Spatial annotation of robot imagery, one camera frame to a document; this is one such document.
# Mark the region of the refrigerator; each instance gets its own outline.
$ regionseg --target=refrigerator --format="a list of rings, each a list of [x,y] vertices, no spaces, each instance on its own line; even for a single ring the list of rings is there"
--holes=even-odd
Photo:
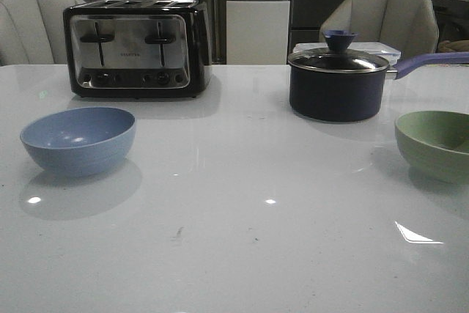
[[[287,62],[290,0],[226,0],[226,63]]]

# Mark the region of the saucepan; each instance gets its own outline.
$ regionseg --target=saucepan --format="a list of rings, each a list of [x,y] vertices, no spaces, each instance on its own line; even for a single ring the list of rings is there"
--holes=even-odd
[[[465,51],[422,54],[391,67],[381,56],[347,49],[356,35],[325,31],[327,48],[288,56],[292,67],[289,102],[294,110],[330,122],[365,120],[380,110],[386,77],[402,78],[427,64],[469,63],[469,52]]]

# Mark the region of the toaster control knob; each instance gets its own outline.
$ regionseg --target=toaster control knob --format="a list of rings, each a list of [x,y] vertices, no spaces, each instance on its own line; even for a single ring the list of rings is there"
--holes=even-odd
[[[96,74],[96,82],[99,84],[107,84],[109,80],[109,74],[108,73],[98,73]]]
[[[161,73],[158,73],[156,75],[156,81],[161,85],[161,86],[165,86],[169,83],[169,80],[171,78],[169,77],[169,74],[168,73],[165,73],[165,72],[161,72]]]

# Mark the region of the toaster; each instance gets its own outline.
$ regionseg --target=toaster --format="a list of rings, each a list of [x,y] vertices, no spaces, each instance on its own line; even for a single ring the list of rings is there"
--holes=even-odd
[[[204,1],[94,1],[65,9],[64,30],[81,97],[196,97],[209,83]]]

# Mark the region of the chair backrest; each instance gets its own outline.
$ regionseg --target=chair backrest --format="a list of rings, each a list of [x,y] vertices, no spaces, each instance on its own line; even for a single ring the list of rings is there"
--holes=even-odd
[[[357,42],[381,42],[401,58],[433,53],[438,26],[432,0],[344,0],[322,24],[326,29],[357,32]]]
[[[66,64],[62,13],[84,0],[0,0],[0,65]]]

